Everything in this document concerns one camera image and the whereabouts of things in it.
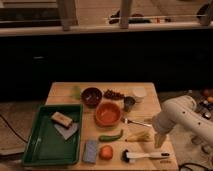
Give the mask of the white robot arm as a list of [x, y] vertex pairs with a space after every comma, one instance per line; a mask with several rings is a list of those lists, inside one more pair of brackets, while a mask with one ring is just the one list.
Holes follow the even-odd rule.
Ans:
[[213, 148], [213, 122], [199, 116], [196, 108], [196, 101], [188, 95], [165, 100], [161, 104], [161, 111], [152, 118], [155, 146], [161, 147], [166, 135], [176, 124], [180, 124]]

